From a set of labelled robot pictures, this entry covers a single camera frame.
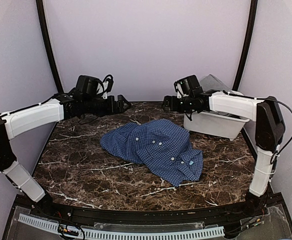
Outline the blue checked long sleeve shirt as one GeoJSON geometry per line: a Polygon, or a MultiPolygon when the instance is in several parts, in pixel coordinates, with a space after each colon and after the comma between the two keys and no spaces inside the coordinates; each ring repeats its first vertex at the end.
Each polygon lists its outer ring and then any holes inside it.
{"type": "Polygon", "coordinates": [[[129,122],[104,134],[100,145],[115,157],[146,165],[175,187],[198,181],[204,168],[203,152],[192,147],[189,132],[168,119],[129,122]]]}

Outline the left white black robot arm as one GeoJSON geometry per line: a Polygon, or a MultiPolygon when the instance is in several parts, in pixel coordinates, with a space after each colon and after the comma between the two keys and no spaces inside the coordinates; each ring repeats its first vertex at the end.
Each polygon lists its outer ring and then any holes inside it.
{"type": "Polygon", "coordinates": [[[132,105],[123,95],[109,95],[113,84],[110,74],[104,80],[80,75],[68,93],[56,93],[43,102],[0,113],[0,172],[37,203],[44,217],[53,218],[57,208],[48,200],[47,191],[18,162],[10,141],[38,127],[87,114],[104,117],[124,113],[132,105]]]}

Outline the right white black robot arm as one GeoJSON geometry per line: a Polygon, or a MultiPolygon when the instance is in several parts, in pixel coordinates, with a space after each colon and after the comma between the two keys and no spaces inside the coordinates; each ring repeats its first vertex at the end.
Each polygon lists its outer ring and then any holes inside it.
{"type": "Polygon", "coordinates": [[[184,77],[174,83],[174,89],[176,94],[165,96],[162,108],[182,113],[188,131],[233,141],[246,123],[255,122],[257,160],[249,194],[264,195],[286,130],[276,98],[245,96],[211,74],[202,80],[195,75],[184,77]]]}

